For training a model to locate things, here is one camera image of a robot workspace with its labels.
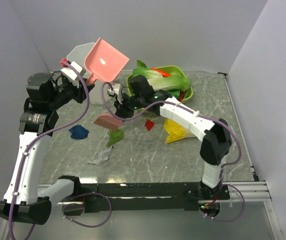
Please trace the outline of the pink hand brush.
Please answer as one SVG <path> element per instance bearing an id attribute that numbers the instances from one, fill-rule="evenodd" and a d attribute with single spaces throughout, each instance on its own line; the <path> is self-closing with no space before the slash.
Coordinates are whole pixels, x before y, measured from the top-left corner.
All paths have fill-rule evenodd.
<path id="1" fill-rule="evenodd" d="M 121 120 L 115 118 L 109 113 L 100 114 L 93 123 L 112 131 L 115 131 L 123 126 L 123 122 Z"/>

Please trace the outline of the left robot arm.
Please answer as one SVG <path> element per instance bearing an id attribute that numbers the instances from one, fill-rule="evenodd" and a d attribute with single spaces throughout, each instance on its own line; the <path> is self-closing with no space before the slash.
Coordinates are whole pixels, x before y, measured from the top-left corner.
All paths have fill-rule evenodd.
<path id="1" fill-rule="evenodd" d="M 86 85 L 77 74 L 79 85 L 61 75 L 57 85 L 48 73 L 37 73 L 28 78 L 23 114 L 19 125 L 19 150 L 9 187 L 0 201 L 0 217 L 8 221 L 43 225 L 52 207 L 64 198 L 78 200 L 82 195 L 80 179 L 63 175 L 45 190 L 38 190 L 42 162 L 52 139 L 59 116 L 57 110 L 71 100 L 89 100 L 93 85 Z"/>

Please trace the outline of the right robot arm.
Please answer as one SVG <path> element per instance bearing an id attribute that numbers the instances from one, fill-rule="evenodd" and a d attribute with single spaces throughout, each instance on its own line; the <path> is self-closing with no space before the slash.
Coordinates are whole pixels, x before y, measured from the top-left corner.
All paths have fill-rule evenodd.
<path id="1" fill-rule="evenodd" d="M 200 182 L 200 193 L 206 199 L 213 199 L 222 187 L 222 166 L 232 145 L 227 122 L 209 120 L 179 102 L 165 90 L 154 90 L 148 80 L 138 75 L 130 80 L 133 96 L 123 92 L 118 83 L 108 88 L 115 97 L 116 116 L 131 118 L 137 109 L 147 109 L 158 116 L 172 120 L 188 130 L 201 141 L 200 156 L 204 160 L 204 171 Z"/>

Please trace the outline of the pink dustpan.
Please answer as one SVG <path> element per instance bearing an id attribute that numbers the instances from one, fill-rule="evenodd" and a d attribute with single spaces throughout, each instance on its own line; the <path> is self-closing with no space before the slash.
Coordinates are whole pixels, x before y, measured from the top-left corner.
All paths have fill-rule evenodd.
<path id="1" fill-rule="evenodd" d="M 84 67 L 89 72 L 87 84 L 112 82 L 130 59 L 108 42 L 99 38 L 84 60 Z"/>

